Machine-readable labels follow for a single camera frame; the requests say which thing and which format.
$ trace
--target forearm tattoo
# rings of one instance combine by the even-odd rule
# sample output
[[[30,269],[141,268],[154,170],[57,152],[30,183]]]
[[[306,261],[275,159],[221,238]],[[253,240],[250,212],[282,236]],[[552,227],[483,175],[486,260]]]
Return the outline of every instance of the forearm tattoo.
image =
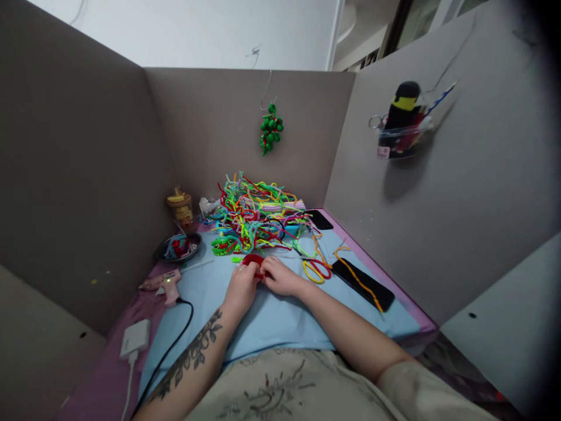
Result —
[[[222,329],[222,325],[216,323],[222,317],[220,309],[214,312],[210,320],[206,323],[199,334],[193,339],[193,342],[183,351],[183,353],[175,360],[162,381],[156,386],[156,389],[150,395],[149,401],[152,402],[156,397],[163,399],[169,393],[169,386],[172,379],[175,379],[175,387],[183,378],[183,371],[188,370],[191,365],[193,370],[205,363],[205,355],[203,350],[209,347],[210,342],[216,341],[216,331]]]

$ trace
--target green pipe cleaner toy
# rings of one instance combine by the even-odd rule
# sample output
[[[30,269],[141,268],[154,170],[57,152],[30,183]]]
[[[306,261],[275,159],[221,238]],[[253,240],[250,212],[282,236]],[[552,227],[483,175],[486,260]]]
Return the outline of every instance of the green pipe cleaner toy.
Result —
[[[276,105],[269,104],[269,114],[263,116],[263,123],[261,130],[264,131],[261,135],[260,145],[263,147],[263,155],[265,156],[268,151],[273,150],[275,142],[281,140],[281,132],[284,130],[282,126],[282,118],[276,116]]]

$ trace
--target small jar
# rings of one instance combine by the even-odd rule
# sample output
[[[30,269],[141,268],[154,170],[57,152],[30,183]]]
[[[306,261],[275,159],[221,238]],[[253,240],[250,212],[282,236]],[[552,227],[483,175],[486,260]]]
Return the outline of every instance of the small jar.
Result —
[[[191,209],[191,196],[183,193],[181,186],[174,187],[174,195],[168,196],[167,205],[174,213],[175,219],[182,228],[186,229],[193,223],[193,210]]]

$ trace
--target sleeve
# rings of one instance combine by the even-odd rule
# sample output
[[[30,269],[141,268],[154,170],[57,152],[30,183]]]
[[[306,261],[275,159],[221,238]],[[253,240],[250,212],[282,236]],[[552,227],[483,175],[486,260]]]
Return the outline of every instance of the sleeve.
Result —
[[[412,361],[388,368],[378,379],[377,386],[410,421],[497,420]]]

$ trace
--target light blue fabric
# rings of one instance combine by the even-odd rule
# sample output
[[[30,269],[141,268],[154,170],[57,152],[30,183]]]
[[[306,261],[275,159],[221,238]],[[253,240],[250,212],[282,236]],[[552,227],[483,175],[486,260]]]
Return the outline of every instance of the light blue fabric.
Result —
[[[331,230],[322,233],[323,237],[319,241],[321,252],[332,264],[337,260],[333,251],[341,244],[341,239]],[[201,236],[203,246],[198,258],[188,262],[188,265],[194,265],[210,258],[213,258],[214,262],[185,272],[177,283],[179,294],[183,299],[193,303],[195,313],[191,325],[162,363],[159,373],[151,384],[150,392],[222,303],[231,274],[236,267],[236,264],[231,261],[231,256],[215,257],[213,255],[210,242],[216,238],[215,234],[202,233]],[[312,254],[314,241],[311,234],[302,234],[299,244],[308,254]],[[282,249],[268,253],[276,256],[297,256],[295,251]],[[372,273],[366,269],[354,253],[342,251],[340,256],[372,276]],[[294,272],[306,278],[300,259],[282,257],[281,259]],[[391,338],[398,339],[420,331],[418,323],[397,300],[384,313],[382,320],[375,307],[336,275],[327,279],[321,288]],[[190,306],[179,304],[164,313],[142,372],[141,391],[146,387],[154,368],[166,350],[185,327],[190,312]],[[275,295],[264,285],[259,284],[255,301],[232,337],[224,363],[227,364],[276,346],[335,350],[323,329],[304,305],[293,297]]]

